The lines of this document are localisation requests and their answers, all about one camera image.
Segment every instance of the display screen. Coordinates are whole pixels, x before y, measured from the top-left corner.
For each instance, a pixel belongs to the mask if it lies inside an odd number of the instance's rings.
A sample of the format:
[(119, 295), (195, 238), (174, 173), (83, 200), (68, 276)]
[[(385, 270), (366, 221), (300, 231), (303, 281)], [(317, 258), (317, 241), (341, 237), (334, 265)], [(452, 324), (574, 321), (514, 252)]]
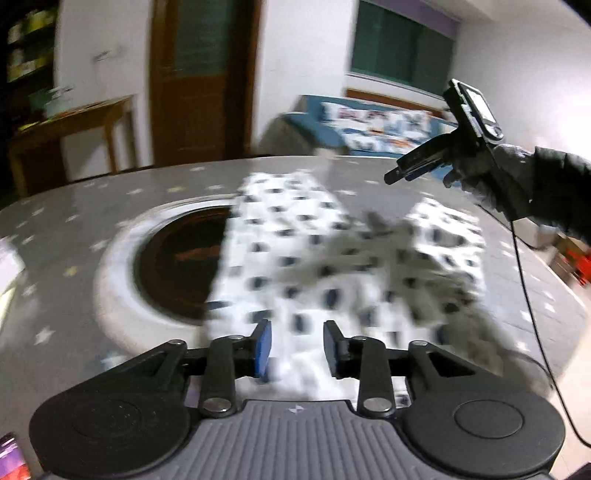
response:
[(31, 473), (13, 435), (0, 439), (0, 480), (29, 480)]
[(469, 88), (467, 88), (466, 91), (467, 91), (468, 95), (470, 95), (472, 102), (474, 102), (474, 105), (478, 109), (478, 113), (480, 114), (480, 116), (484, 120), (488, 120), (489, 122), (492, 122), (495, 124), (496, 123), (495, 117), (492, 115), (492, 112), (489, 110), (488, 105), (486, 104), (482, 95), (478, 94), (478, 92), (475, 92), (474, 90), (471, 90)]

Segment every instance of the gray tabletop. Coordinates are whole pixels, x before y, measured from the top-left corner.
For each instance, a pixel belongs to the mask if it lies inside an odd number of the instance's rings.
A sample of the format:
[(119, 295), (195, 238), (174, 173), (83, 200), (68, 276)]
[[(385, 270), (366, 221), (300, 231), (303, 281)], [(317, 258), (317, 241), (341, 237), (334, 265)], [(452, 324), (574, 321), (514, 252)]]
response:
[[(118, 229), (164, 203), (233, 193), (253, 171), (310, 169), (350, 213), (369, 210), (395, 222), (424, 196), (480, 219), (487, 248), (486, 303), (519, 347), (540, 358), (521, 292), (511, 235), (458, 189), (427, 175), (412, 183), (383, 182), (392, 160), (268, 157), (145, 170), (39, 194), (0, 211), (0, 236), (11, 237), (26, 266), (0, 332), (0, 426), (21, 439), (33, 471), (28, 421), (45, 399), (127, 358), (99, 329), (93, 280), (102, 252)], [(551, 366), (566, 366), (585, 326), (586, 312), (567, 287), (522, 245), (526, 282)]]

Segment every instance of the table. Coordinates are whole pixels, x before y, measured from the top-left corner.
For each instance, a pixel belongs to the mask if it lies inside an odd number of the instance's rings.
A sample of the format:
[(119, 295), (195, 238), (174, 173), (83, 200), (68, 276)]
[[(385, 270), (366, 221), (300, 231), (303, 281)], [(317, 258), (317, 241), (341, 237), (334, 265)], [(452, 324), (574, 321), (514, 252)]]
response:
[(30, 192), (28, 179), (22, 165), (21, 156), (28, 150), (59, 140), (62, 137), (102, 128), (107, 145), (108, 161), (111, 174), (119, 173), (115, 158), (113, 128), (122, 119), (126, 119), (131, 133), (132, 168), (137, 168), (137, 154), (133, 134), (133, 101), (132, 96), (93, 103), (60, 113), (40, 124), (17, 134), (9, 146), (9, 159), (17, 192), (20, 197), (27, 197)]
[[(129, 220), (176, 200), (234, 193), (251, 172), (298, 168), (334, 193), (351, 215), (374, 210), (390, 222), (423, 197), (463, 209), (480, 220), (487, 243), (482, 255), (486, 303), (500, 326), (539, 360), (521, 293), (511, 235), (460, 190), (447, 190), (431, 175), (395, 186), (383, 182), (384, 158), (268, 157), (228, 160), (109, 176), (75, 183), (17, 202), (0, 211), (0, 236), (13, 236), (27, 279), (0, 334), (0, 424), (15, 431), (33, 463), (28, 422), (47, 398), (124, 361), (123, 351), (95, 320), (95, 274), (109, 241)], [(522, 263), (538, 325), (553, 370), (566, 367), (586, 327), (584, 307), (527, 247)]]

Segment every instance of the ribbed gray plate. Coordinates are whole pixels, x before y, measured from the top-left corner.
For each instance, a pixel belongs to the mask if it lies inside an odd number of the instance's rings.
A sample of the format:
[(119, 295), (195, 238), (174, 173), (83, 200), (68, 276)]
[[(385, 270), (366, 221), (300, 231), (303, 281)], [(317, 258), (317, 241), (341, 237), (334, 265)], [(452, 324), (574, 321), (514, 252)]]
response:
[[(417, 459), (383, 420), (344, 401), (251, 400), (243, 412), (205, 420), (187, 446), (141, 480), (446, 480)], [(535, 480), (550, 478), (538, 475)]]

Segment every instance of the white patterned cloth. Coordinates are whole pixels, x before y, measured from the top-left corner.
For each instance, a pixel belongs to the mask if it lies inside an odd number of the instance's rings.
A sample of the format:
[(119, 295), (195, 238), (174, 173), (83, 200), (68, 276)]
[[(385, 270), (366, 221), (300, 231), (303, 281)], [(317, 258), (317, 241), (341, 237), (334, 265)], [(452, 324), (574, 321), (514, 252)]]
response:
[[(239, 395), (355, 403), (357, 380), (330, 376), (327, 320), (347, 337), (371, 336), (388, 348), (452, 343), (502, 369), (474, 303), (484, 288), (476, 218), (424, 199), (394, 226), (375, 214), (365, 225), (303, 171), (252, 174), (239, 193), (205, 324), (214, 339), (248, 336), (261, 319), (272, 321), (269, 381), (241, 379)], [(406, 402), (404, 382), (394, 379), (394, 388)]]

